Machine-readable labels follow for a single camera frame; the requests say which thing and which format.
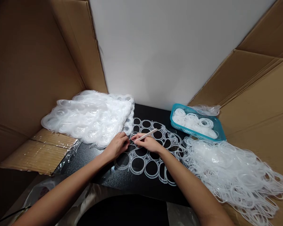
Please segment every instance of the right hand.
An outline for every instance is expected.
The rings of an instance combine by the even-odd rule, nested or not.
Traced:
[[[135,141],[143,135],[145,135],[145,133],[138,133],[131,137],[131,140],[138,146],[148,149],[150,152],[159,153],[163,149],[163,146],[161,146],[153,137],[146,137],[143,140]]]

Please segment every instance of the blue plastic tray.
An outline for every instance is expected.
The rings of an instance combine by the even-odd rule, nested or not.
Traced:
[[[188,113],[194,113],[196,115],[198,115],[199,118],[208,118],[210,120],[213,121],[214,123],[214,127],[212,128],[212,130],[214,130],[215,132],[217,132],[218,134],[218,137],[216,139],[213,139],[213,138],[210,138],[208,136],[205,136],[201,133],[198,133],[194,130],[191,130],[191,129],[188,129],[186,127],[183,127],[183,126],[180,126],[178,124],[176,124],[173,119],[172,119],[172,116],[173,116],[173,113],[174,111],[177,109],[177,108],[181,108],[182,110],[185,111],[186,114]],[[219,121],[218,118],[216,118],[215,116],[204,116],[204,115],[201,115],[199,114],[197,111],[195,111],[194,109],[188,107],[188,106],[185,106],[185,105],[181,105],[181,104],[174,104],[173,105],[173,108],[172,108],[172,112],[171,112],[171,115],[170,115],[170,120],[171,120],[171,125],[175,128],[175,129],[178,129],[180,131],[183,131],[189,135],[192,135],[194,137],[197,137],[198,139],[200,140],[210,140],[210,141],[225,141],[226,140],[226,137],[225,137],[225,134],[224,134],[224,131],[223,131],[223,128],[221,126],[221,123]]]

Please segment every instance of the black table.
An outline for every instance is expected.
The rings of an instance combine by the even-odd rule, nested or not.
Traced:
[[[187,134],[174,129],[171,126],[170,114],[171,112],[167,110],[135,104],[135,118],[159,122],[165,125],[167,130],[178,134],[183,139],[187,136]],[[100,153],[102,153],[102,150],[98,150],[91,145],[81,143],[73,160],[63,166],[61,174],[66,176],[73,174],[93,160]],[[177,186],[163,184],[160,182],[158,177],[155,179],[150,179],[144,173],[141,175],[134,175],[128,171],[128,169],[116,169],[113,163],[110,163],[104,167],[96,175],[96,177],[93,178],[92,183],[125,190],[132,194],[140,194],[166,202],[189,206],[187,200]]]

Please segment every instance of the cardboard flap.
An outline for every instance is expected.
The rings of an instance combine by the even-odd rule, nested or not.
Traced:
[[[77,139],[41,129],[1,164],[0,168],[51,175]]]
[[[61,133],[52,133],[44,128],[41,129],[36,135],[34,135],[31,140],[66,149],[70,149],[77,141],[77,139],[71,138]]]
[[[227,137],[283,114],[283,62],[221,109]]]
[[[86,88],[108,93],[88,1],[50,2]]]
[[[225,105],[283,59],[234,50],[219,66],[189,106]]]
[[[283,57],[283,0],[276,1],[237,49]]]

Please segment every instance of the clear plastic bag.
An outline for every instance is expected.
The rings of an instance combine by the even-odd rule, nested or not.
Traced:
[[[197,111],[199,114],[205,115],[205,116],[217,116],[220,112],[220,105],[215,106],[207,106],[207,105],[196,105],[190,107]]]

